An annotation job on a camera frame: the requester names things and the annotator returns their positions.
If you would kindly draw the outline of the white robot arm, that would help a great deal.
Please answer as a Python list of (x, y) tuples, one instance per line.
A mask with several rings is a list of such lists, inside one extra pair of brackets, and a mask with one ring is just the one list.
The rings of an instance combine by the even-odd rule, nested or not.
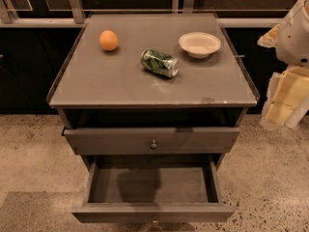
[(261, 125), (270, 131), (293, 129), (309, 110), (309, 0), (297, 0), (257, 44), (274, 47), (277, 59), (288, 65), (269, 80)]

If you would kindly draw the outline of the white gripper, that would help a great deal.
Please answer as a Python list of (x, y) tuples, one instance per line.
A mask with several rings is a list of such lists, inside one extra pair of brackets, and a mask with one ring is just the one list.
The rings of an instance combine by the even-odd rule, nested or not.
[[(279, 25), (275, 25), (257, 41), (257, 45), (272, 48), (277, 46)], [(272, 103), (266, 102), (262, 110), (261, 126), (274, 131), (283, 127), (300, 103), (309, 96), (309, 70), (291, 67), (279, 76), (279, 83)]]

